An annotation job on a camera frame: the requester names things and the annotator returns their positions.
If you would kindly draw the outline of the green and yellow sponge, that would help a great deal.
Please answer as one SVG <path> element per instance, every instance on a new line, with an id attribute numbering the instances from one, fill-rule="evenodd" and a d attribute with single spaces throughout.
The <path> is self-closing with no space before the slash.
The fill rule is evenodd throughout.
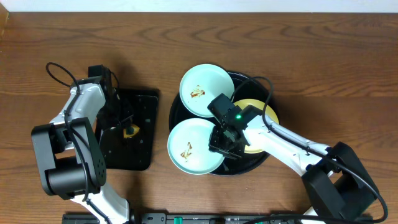
<path id="1" fill-rule="evenodd" d="M 139 132 L 139 130 L 140 130 L 140 127 L 138 127 L 135 124 L 131 124 L 130 126 L 123 129 L 123 137 L 126 139 L 132 138 Z"/>

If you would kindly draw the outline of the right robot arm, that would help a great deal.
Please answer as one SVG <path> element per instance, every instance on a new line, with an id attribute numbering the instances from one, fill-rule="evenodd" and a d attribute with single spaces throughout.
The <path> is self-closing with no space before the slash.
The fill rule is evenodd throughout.
<path id="1" fill-rule="evenodd" d="M 305 139 L 275 123 L 264 110 L 241 109 L 227 102 L 210 103 L 209 111 L 223 134 L 274 156 L 300 177 L 311 203 L 303 215 L 270 215 L 256 222 L 309 221 L 323 223 L 380 223 L 388 209 L 376 184 L 353 149 L 338 142 L 330 147 Z"/>

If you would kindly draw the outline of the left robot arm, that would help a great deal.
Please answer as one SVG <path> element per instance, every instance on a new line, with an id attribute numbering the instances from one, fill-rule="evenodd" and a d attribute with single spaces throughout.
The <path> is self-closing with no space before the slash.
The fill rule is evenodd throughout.
<path id="1" fill-rule="evenodd" d="M 130 223 L 129 202 L 106 181 L 106 163 L 93 131 L 113 94 L 110 78 L 75 80 L 59 114 L 32 129 L 44 192 L 79 203 L 100 223 Z"/>

